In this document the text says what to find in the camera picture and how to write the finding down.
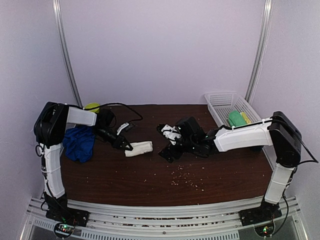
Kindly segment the white perforated plastic basket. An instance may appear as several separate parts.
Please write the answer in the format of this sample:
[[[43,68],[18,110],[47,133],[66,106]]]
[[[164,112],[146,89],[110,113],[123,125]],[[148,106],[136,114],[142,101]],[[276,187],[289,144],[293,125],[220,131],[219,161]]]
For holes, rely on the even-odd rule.
[[[233,111],[245,113],[252,123],[261,121],[261,117],[251,105],[236,92],[205,93],[204,98],[207,103],[208,111],[218,127],[222,125],[230,126],[228,119],[229,114]]]

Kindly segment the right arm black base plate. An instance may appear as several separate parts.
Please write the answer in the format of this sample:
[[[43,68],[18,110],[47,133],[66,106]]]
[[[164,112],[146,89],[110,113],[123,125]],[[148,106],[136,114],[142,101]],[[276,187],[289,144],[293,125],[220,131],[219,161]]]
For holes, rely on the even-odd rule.
[[[262,209],[261,207],[255,207],[250,209],[241,210],[238,212],[242,226],[256,225],[262,222],[271,221],[274,218],[282,216],[282,211],[276,209],[271,211],[270,209]]]

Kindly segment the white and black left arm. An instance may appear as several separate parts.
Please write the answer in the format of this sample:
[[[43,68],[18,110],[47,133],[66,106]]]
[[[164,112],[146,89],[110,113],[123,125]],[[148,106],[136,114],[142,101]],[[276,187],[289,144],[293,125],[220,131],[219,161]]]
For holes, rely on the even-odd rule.
[[[131,143],[110,127],[114,116],[102,105],[90,108],[48,101],[37,118],[33,132],[37,141],[36,153],[41,157],[44,196],[48,210],[61,222],[72,218],[61,175],[60,151],[68,124],[92,127],[103,140],[119,150],[132,151]]]

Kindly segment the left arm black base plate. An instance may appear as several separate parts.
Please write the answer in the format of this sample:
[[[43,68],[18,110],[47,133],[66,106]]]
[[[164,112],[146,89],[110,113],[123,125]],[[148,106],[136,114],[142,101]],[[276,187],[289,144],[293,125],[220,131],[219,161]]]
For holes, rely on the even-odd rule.
[[[46,218],[62,222],[70,226],[86,227],[89,219],[89,212],[85,210],[68,208],[67,212],[57,212],[52,209],[48,210],[45,214]]]

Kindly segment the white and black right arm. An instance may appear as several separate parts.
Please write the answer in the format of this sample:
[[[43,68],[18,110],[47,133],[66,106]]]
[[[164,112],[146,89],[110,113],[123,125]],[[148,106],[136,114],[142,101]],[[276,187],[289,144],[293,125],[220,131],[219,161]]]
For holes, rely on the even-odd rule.
[[[256,214],[259,220],[266,221],[279,215],[279,202],[285,189],[301,162],[301,133],[281,111],[270,118],[241,126],[225,126],[205,132],[193,117],[180,119],[174,126],[159,124],[158,133],[169,143],[158,154],[169,163],[178,160],[184,153],[200,158],[249,148],[262,150],[272,147],[276,163],[259,207],[244,210],[243,214]]]

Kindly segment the white towel with blue emblem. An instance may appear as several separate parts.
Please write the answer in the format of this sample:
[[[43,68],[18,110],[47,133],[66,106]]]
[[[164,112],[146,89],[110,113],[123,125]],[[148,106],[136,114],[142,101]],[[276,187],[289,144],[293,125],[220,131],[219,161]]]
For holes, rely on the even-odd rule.
[[[153,151],[152,141],[132,142],[130,145],[133,149],[124,151],[124,154],[127,158],[143,155]]]

